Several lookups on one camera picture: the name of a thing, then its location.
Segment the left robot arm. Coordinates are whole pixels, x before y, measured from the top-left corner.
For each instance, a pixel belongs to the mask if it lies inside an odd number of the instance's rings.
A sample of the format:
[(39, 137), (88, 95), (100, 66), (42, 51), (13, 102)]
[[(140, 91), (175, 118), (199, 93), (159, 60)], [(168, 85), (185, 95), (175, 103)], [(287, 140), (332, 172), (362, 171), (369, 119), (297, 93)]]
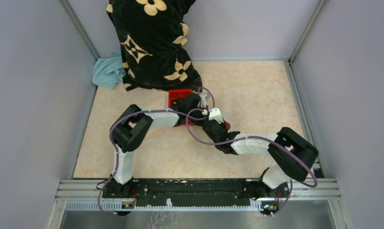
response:
[(142, 110), (132, 104), (116, 120), (109, 131), (115, 149), (114, 169), (105, 189), (111, 188), (122, 198), (132, 193), (132, 166), (135, 150), (151, 128), (176, 127), (186, 124), (186, 114), (193, 108), (205, 109), (209, 93), (190, 92), (164, 110)]

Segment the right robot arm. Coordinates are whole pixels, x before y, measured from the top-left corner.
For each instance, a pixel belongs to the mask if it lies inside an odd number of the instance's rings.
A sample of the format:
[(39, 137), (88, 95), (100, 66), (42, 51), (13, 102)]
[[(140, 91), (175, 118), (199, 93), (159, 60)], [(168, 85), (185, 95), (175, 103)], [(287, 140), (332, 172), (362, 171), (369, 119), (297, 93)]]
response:
[(315, 146), (289, 127), (275, 134), (257, 136), (239, 131), (230, 132), (225, 122), (204, 121), (203, 131), (212, 145), (225, 154), (263, 155), (275, 161), (259, 178), (258, 190), (270, 197), (279, 185), (290, 180), (304, 182), (307, 176), (316, 178), (311, 168), (319, 152)]

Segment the red leather card holder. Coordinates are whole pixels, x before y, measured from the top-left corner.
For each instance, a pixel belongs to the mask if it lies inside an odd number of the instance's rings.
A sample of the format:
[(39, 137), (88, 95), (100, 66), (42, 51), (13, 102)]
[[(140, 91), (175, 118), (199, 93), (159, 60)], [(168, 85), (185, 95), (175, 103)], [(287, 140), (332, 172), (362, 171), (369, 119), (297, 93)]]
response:
[(230, 129), (230, 123), (228, 123), (227, 121), (225, 121), (224, 124), (225, 124), (226, 129), (229, 130), (229, 129)]

